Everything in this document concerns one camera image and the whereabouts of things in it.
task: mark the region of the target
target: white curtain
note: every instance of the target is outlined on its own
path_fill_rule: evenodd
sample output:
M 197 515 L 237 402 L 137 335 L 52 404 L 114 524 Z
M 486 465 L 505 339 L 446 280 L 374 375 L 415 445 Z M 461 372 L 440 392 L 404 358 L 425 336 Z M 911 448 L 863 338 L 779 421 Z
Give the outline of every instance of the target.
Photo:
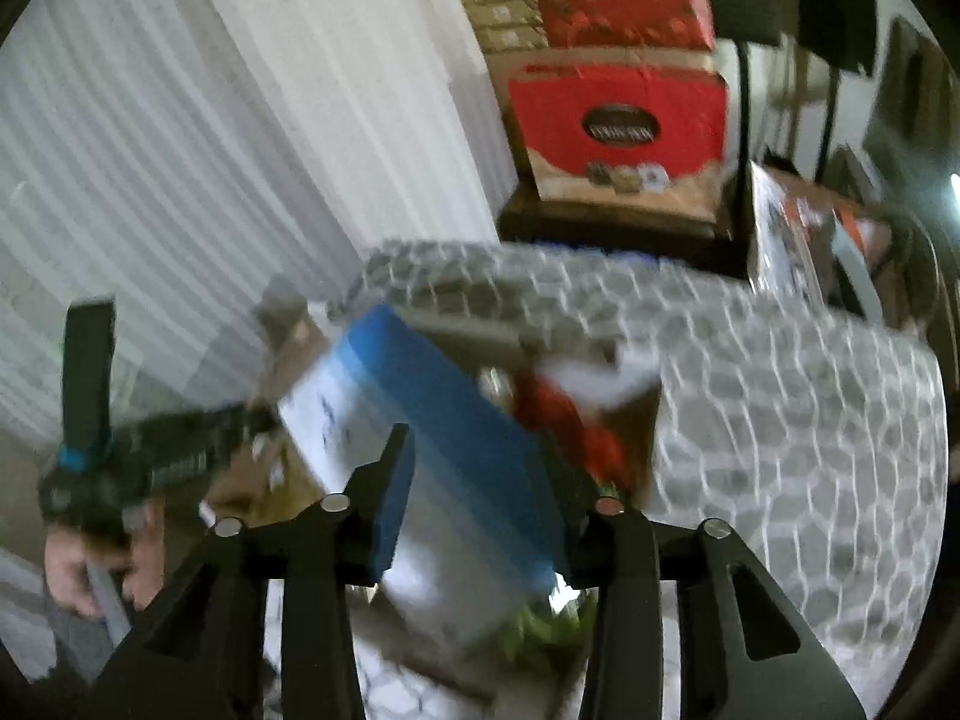
M 438 1 L 33 0 L 0 47 L 0 427 L 58 440 L 71 301 L 117 296 L 119 415 L 212 405 L 251 393 L 258 308 L 385 237 L 493 240 L 515 175 Z

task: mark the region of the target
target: brown oval label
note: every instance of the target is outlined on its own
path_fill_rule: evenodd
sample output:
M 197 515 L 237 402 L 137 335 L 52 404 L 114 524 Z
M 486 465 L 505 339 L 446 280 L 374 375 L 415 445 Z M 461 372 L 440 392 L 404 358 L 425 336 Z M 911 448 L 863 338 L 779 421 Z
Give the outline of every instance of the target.
M 601 105 L 587 111 L 584 132 L 604 146 L 635 148 L 659 138 L 659 122 L 654 115 L 632 105 Z

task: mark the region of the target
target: black pole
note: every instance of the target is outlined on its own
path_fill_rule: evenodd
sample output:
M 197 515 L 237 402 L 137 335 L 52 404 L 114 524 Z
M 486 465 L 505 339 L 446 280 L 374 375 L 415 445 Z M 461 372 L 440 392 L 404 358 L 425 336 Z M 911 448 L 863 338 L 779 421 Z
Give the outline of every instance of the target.
M 840 92 L 840 68 L 830 67 L 830 87 L 827 92 L 827 120 L 824 122 L 824 138 L 820 143 L 820 157 L 817 160 L 816 182 L 824 182 L 827 171 L 827 158 L 830 153 L 830 140 L 833 138 L 833 123 L 837 117 L 837 95 Z
M 736 158 L 736 194 L 733 196 L 733 218 L 741 223 L 747 196 L 747 165 L 750 164 L 750 46 L 743 41 L 736 46 L 740 72 L 740 153 Z

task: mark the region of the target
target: blue and white package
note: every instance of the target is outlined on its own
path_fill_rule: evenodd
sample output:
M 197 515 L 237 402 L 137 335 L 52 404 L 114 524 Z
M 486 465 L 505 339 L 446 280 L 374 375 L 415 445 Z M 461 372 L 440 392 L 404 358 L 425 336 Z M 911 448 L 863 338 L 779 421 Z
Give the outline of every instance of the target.
M 380 586 L 411 628 L 469 647 L 555 586 L 524 458 L 536 440 L 387 307 L 354 322 L 280 401 L 326 490 L 410 425 L 416 469 L 392 567 Z

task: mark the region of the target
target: patterned tablecloth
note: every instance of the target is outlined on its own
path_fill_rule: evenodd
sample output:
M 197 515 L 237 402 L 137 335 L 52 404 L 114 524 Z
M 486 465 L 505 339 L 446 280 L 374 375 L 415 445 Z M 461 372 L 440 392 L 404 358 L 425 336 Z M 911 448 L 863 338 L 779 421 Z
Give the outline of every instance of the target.
M 944 396 L 927 349 L 676 266 L 515 245 L 386 245 L 338 310 L 379 298 L 520 322 L 548 343 L 587 334 L 658 356 L 646 514 L 731 522 L 868 714 L 880 709 L 917 633 L 944 524 Z M 664 616 L 675 626 L 675 607 Z M 405 692 L 400 670 L 371 682 L 360 665 L 370 717 L 416 717 L 432 700 L 422 685 Z M 675 646 L 664 678 L 674 717 Z M 407 709 L 373 688 L 404 693 Z

